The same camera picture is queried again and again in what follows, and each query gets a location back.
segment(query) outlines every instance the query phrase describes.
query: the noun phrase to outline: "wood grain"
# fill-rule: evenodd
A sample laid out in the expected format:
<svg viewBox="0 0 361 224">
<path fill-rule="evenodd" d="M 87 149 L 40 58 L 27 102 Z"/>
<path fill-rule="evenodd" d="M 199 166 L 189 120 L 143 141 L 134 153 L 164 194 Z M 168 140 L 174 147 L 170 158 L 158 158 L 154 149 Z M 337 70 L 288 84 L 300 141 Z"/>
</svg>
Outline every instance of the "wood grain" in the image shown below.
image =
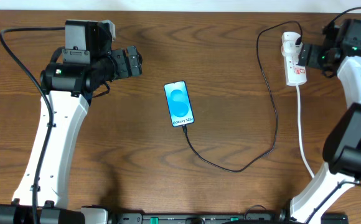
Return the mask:
<svg viewBox="0 0 361 224">
<path fill-rule="evenodd" d="M 100 204 L 146 213 L 242 213 L 254 204 L 279 210 L 309 182 L 298 148 L 296 90 L 285 85 L 281 34 L 260 40 L 260 58 L 279 111 L 276 149 L 241 174 L 200 161 L 182 130 L 172 128 L 163 84 L 185 80 L 196 122 L 195 148 L 208 160 L 237 169 L 271 146 L 274 114 L 256 61 L 259 31 L 297 20 L 304 42 L 320 44 L 333 14 L 0 11 L 8 27 L 63 26 L 66 19 L 116 24 L 114 48 L 136 45 L 143 75 L 112 84 L 93 100 L 80 130 L 69 182 L 70 209 Z M 361 19 L 361 14 L 346 15 Z M 64 32 L 24 32 L 6 37 L 37 77 Z M 338 79 L 308 70 L 301 87 L 306 157 L 317 172 L 322 146 L 346 109 Z M 28 163 L 39 122 L 40 97 L 0 44 L 0 203 L 10 203 Z M 361 223 L 361 189 L 332 207 Z"/>
</svg>

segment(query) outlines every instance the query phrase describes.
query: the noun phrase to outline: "white power strip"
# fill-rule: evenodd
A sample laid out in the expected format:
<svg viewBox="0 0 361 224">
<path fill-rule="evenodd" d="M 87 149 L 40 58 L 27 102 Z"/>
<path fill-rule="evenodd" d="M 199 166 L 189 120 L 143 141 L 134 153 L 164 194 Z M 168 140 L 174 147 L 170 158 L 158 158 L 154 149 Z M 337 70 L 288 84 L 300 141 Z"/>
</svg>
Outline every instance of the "white power strip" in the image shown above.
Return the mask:
<svg viewBox="0 0 361 224">
<path fill-rule="evenodd" d="M 295 32 L 285 32 L 281 36 L 283 45 L 281 54 L 284 57 L 284 70 L 286 71 L 286 83 L 289 86 L 302 85 L 306 83 L 305 67 L 299 66 L 298 55 L 302 49 L 301 45 L 295 45 L 295 42 L 301 35 Z"/>
</svg>

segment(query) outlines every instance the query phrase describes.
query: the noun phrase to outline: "white cable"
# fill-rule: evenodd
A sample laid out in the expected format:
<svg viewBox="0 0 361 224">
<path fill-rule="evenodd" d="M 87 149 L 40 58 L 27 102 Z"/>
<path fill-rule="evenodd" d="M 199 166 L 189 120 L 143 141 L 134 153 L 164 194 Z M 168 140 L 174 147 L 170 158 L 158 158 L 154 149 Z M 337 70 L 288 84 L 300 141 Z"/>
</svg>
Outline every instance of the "white cable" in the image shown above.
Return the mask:
<svg viewBox="0 0 361 224">
<path fill-rule="evenodd" d="M 298 139 L 299 139 L 299 150 L 301 151 L 301 157 L 302 160 L 304 161 L 304 164 L 306 166 L 307 171 L 309 172 L 309 174 L 311 175 L 312 178 L 315 177 L 315 175 L 313 174 L 312 169 L 309 167 L 309 164 L 307 163 L 307 160 L 305 158 L 305 154 L 304 154 L 304 148 L 302 146 L 302 127 L 301 127 L 301 94 L 299 93 L 299 87 L 298 85 L 295 86 L 297 88 L 297 102 L 298 102 L 298 118 L 297 118 L 297 122 L 298 122 Z"/>
</svg>

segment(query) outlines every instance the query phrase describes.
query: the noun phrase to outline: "white background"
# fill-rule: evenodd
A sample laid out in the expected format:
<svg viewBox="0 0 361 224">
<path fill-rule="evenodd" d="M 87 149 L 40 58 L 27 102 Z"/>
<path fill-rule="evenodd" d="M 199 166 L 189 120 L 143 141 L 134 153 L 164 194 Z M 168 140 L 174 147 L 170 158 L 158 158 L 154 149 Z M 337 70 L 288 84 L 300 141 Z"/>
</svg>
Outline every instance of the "white background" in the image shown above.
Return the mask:
<svg viewBox="0 0 361 224">
<path fill-rule="evenodd" d="M 357 6 L 361 0 L 0 0 L 0 9 L 27 10 L 342 12 Z"/>
</svg>

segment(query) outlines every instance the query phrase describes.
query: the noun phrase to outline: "phone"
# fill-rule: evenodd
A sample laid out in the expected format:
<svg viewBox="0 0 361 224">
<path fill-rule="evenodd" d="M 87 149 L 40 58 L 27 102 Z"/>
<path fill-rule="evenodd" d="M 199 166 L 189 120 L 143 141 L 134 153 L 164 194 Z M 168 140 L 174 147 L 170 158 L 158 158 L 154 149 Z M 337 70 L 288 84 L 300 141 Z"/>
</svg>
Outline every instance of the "phone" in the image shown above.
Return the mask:
<svg viewBox="0 0 361 224">
<path fill-rule="evenodd" d="M 186 82 L 179 81 L 165 84 L 164 91 L 166 92 L 169 116 L 173 127 L 194 123 Z"/>
</svg>

